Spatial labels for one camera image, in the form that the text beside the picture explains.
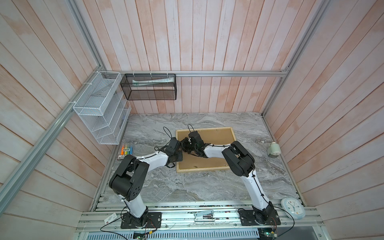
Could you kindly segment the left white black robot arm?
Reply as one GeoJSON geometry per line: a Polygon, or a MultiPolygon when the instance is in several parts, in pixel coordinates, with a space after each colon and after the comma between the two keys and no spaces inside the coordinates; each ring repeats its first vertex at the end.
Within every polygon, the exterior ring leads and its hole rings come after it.
{"type": "Polygon", "coordinates": [[[148,207],[140,195],[147,173],[182,160],[182,144],[176,138],[171,138],[165,146],[152,154],[142,157],[125,156],[112,175],[109,187],[122,197],[132,217],[142,219],[148,214],[148,207]]]}

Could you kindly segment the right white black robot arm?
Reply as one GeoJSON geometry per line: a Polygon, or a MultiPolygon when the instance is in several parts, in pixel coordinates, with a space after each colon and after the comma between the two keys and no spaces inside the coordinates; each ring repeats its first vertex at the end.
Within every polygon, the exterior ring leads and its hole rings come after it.
{"type": "Polygon", "coordinates": [[[275,215],[275,208],[263,191],[255,170],[255,159],[238,141],[228,145],[204,143],[197,131],[189,133],[181,141],[183,151],[195,153],[200,158],[225,159],[231,171],[240,177],[246,186],[253,204],[254,219],[257,224],[265,225],[275,215]]]}

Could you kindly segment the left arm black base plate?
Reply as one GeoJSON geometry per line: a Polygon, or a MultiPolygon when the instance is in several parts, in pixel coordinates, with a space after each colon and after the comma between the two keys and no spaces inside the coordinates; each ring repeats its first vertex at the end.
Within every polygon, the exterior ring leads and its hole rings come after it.
{"type": "Polygon", "coordinates": [[[130,213],[125,213],[123,214],[121,229],[158,229],[161,227],[161,222],[161,212],[144,213],[140,218],[136,218],[130,213]]]}

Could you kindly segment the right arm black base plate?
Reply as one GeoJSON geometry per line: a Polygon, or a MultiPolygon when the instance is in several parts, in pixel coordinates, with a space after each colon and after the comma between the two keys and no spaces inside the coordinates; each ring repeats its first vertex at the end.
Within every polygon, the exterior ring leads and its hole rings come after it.
{"type": "Polygon", "coordinates": [[[238,209],[238,214],[242,226],[281,225],[277,211],[271,206],[263,210],[258,210],[255,207],[252,210],[238,209]]]}

